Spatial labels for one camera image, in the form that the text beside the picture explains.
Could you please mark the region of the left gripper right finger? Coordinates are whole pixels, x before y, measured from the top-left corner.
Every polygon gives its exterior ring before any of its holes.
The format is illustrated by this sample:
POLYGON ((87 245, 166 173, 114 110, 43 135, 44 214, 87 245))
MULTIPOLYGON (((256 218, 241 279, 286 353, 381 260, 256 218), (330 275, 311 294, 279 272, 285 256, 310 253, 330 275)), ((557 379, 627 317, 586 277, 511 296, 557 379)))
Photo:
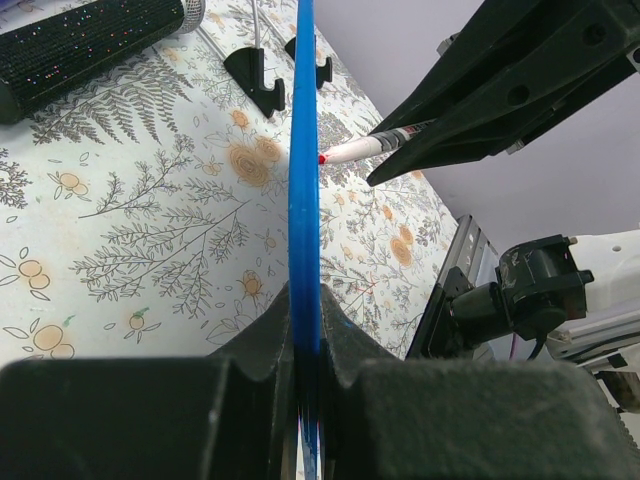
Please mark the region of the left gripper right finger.
POLYGON ((400 360, 321 291, 326 479, 626 479, 630 436, 563 363, 400 360))

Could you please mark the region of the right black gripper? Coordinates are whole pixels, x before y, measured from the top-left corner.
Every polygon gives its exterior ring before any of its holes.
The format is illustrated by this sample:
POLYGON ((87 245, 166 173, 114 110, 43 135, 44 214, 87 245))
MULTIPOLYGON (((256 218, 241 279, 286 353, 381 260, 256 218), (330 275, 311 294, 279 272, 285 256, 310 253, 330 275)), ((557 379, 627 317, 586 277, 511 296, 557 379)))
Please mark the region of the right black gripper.
POLYGON ((552 2, 554 9, 477 10, 377 126, 428 124, 368 184, 528 145, 634 73, 638 2, 552 2))

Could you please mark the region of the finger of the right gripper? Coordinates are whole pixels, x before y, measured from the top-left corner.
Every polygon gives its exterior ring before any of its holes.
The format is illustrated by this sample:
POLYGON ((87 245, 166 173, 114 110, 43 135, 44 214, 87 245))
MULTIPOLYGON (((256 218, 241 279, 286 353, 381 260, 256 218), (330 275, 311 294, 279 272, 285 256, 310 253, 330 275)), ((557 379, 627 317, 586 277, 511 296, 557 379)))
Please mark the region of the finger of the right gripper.
POLYGON ((484 1, 414 91, 376 133, 439 118, 542 42, 552 1, 484 1))

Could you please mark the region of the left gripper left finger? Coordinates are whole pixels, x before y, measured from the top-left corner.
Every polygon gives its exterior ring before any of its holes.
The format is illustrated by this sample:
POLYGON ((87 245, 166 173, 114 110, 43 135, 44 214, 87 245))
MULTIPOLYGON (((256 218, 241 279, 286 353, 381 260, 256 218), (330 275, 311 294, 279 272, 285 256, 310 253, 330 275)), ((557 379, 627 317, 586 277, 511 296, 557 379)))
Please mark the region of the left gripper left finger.
POLYGON ((1 372, 5 479, 291 479, 289 293, 205 357, 23 360, 1 372))

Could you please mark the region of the red whiteboard marker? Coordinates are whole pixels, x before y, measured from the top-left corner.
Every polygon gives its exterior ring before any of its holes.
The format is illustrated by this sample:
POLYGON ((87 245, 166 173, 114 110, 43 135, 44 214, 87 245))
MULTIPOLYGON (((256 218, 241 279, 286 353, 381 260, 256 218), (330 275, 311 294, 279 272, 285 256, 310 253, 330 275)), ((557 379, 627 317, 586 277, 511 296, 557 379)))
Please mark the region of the red whiteboard marker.
POLYGON ((318 156, 319 164, 341 164, 360 161, 398 150, 434 123, 434 119, 360 137, 329 148, 318 156))

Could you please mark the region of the blue framed whiteboard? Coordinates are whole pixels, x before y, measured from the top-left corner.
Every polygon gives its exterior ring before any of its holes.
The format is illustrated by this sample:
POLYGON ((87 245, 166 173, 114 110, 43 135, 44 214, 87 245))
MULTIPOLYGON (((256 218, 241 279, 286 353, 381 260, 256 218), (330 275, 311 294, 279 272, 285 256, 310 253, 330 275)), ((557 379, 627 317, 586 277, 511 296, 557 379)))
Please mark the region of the blue framed whiteboard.
POLYGON ((319 180, 314 3, 300 1, 289 156, 289 295, 304 477, 319 473, 319 180))

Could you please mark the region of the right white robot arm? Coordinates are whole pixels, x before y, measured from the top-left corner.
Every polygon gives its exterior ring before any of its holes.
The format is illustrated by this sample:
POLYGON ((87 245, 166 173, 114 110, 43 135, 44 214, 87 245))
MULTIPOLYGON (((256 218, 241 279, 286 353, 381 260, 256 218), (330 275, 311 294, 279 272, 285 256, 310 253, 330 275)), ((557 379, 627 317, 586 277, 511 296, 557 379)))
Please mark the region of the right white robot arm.
MULTIPOLYGON (((476 162, 532 143, 637 70, 635 1, 486 1, 379 125, 425 128, 369 176, 476 162)), ((410 344, 411 359, 464 358, 515 334, 540 352, 570 320, 639 295, 639 235, 554 235, 507 250, 474 286, 448 261, 410 344)))

